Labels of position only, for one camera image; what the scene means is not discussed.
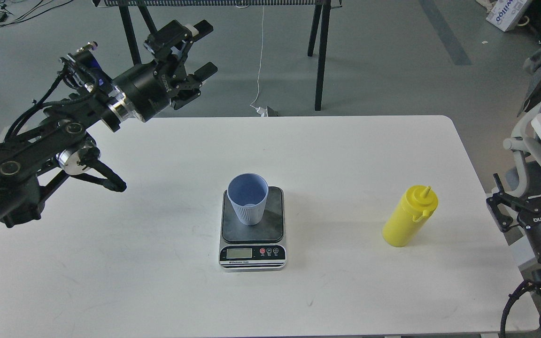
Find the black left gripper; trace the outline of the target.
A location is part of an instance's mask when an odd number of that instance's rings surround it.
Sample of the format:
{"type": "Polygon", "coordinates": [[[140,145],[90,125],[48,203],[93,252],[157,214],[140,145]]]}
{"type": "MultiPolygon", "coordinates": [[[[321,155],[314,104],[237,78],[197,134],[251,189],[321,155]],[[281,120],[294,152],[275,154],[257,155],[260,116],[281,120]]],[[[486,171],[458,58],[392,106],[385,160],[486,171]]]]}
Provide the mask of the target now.
{"type": "MultiPolygon", "coordinates": [[[[206,20],[195,25],[182,25],[174,20],[149,34],[144,47],[157,62],[174,69],[186,61],[193,44],[212,31],[213,26],[206,20]]],[[[119,122],[130,117],[148,122],[170,103],[172,109],[181,109],[201,96],[204,82],[218,71],[215,64],[208,62],[193,74],[172,83],[168,96],[162,76],[157,73],[157,62],[137,64],[112,79],[108,108],[119,122]]]]}

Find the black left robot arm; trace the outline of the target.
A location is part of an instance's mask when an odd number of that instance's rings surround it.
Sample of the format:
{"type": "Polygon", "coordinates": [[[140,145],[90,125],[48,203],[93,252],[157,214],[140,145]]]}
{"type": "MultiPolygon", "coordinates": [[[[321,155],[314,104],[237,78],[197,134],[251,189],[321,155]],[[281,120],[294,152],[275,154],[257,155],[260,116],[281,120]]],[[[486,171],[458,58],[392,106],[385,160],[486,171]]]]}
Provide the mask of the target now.
{"type": "Polygon", "coordinates": [[[69,178],[123,192],[127,184],[101,162],[88,128],[103,122],[116,132],[127,118],[147,122],[168,107],[180,109],[201,95],[217,72],[208,62],[189,74],[193,44],[213,31],[208,21],[178,21],[152,32],[145,48],[153,60],[115,78],[100,67],[94,41],[62,57],[45,96],[25,111],[0,143],[0,222],[8,228],[39,220],[45,201],[69,178]]]}

